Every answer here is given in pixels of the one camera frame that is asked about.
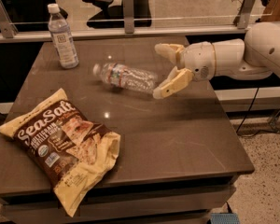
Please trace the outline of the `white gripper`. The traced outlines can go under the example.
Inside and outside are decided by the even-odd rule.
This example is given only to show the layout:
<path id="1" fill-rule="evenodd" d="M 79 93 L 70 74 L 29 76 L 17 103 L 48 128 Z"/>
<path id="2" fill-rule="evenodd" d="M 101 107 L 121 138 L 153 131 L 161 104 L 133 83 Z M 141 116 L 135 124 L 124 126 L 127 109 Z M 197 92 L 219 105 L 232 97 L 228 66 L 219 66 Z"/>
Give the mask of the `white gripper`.
<path id="1" fill-rule="evenodd" d="M 176 66 L 168 77 L 153 91 L 155 99 L 163 99 L 185 89 L 192 80 L 210 80 L 216 71 L 215 50 L 211 43 L 202 42 L 184 47 L 180 44 L 160 43 L 154 47 L 157 54 Z"/>

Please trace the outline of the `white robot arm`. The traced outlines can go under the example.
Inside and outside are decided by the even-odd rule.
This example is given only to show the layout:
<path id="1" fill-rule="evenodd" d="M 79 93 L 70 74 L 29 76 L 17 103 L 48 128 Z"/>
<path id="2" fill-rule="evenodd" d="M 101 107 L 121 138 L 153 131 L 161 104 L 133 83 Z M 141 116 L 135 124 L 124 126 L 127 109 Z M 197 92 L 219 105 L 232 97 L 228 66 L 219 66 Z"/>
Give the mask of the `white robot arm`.
<path id="1" fill-rule="evenodd" d="M 213 77 L 258 80 L 275 74 L 280 78 L 280 26 L 270 22 L 253 25 L 243 39 L 186 47 L 157 44 L 155 51 L 174 65 L 168 77 L 154 89 L 156 99 L 177 93 L 192 81 Z"/>

